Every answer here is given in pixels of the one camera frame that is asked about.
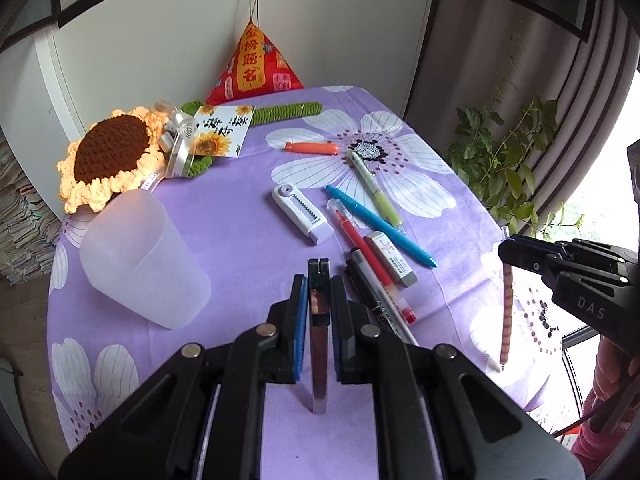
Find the right hand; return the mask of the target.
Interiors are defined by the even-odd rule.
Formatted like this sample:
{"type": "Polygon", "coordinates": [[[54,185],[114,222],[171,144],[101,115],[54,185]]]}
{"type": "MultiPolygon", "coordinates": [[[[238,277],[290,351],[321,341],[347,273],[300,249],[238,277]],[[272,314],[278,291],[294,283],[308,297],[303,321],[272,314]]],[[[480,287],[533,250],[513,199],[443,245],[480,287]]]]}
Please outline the right hand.
{"type": "MultiPolygon", "coordinates": [[[[593,373],[592,388],[585,400],[584,415],[591,413],[599,404],[607,401],[620,388],[620,378],[624,363],[627,363],[627,374],[633,375],[639,369],[639,355],[633,359],[628,359],[626,353],[618,348],[612,341],[603,336],[600,337],[598,353],[596,356],[596,367],[593,373]]],[[[639,396],[636,396],[629,405],[625,414],[620,416],[620,421],[615,429],[609,432],[601,431],[604,436],[613,434],[624,434],[636,417],[639,409],[639,396]]],[[[592,419],[584,422],[580,426],[580,431],[591,431],[592,419]]]]}

